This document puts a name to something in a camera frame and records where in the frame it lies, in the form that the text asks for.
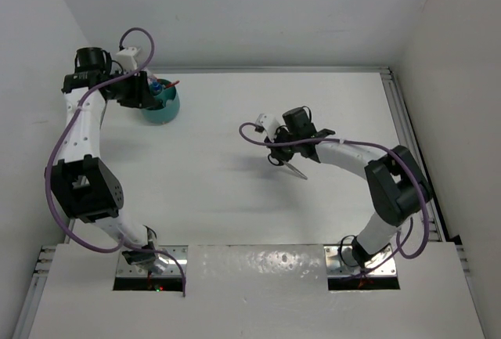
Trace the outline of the red gel pen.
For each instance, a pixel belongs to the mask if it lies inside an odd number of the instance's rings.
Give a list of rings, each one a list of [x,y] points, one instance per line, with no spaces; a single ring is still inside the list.
[[[173,81],[171,83],[168,83],[167,85],[164,86],[164,89],[168,89],[168,88],[171,88],[171,87],[175,87],[176,85],[178,85],[180,83],[180,80],[177,80],[177,81]]]

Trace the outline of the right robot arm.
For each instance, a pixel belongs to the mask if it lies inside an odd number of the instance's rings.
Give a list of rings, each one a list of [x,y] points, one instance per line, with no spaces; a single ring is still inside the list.
[[[341,264],[363,269],[391,240],[403,242],[401,227],[412,225],[413,217],[428,218],[431,185],[408,148],[392,149],[363,141],[342,139],[334,130],[317,129],[310,110],[296,107],[278,121],[262,114],[256,124],[265,133],[269,162],[289,166],[295,155],[317,164],[331,165],[365,180],[373,213],[365,227],[352,237],[349,248],[338,251]]]

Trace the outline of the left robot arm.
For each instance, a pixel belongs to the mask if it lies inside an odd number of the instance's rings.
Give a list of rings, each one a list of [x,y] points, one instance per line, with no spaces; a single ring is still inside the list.
[[[137,70],[138,55],[137,47],[120,47],[115,55],[97,47],[77,50],[74,72],[63,81],[67,130],[52,157],[49,188],[68,218],[101,229],[129,265],[158,274],[157,235],[124,211],[122,185],[100,153],[108,102],[138,109],[157,104],[147,72]]]

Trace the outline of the large black scissors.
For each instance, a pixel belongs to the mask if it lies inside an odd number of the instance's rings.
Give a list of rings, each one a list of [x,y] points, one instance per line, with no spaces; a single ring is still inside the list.
[[[296,175],[297,177],[299,177],[300,179],[304,179],[304,180],[308,180],[308,177],[303,173],[301,172],[299,169],[297,169],[296,167],[294,167],[291,163],[287,162],[287,161],[282,161],[282,160],[278,160],[278,159],[275,159],[271,154],[269,154],[267,156],[267,160],[268,162],[275,166],[275,167],[286,167],[288,168],[294,175]]]

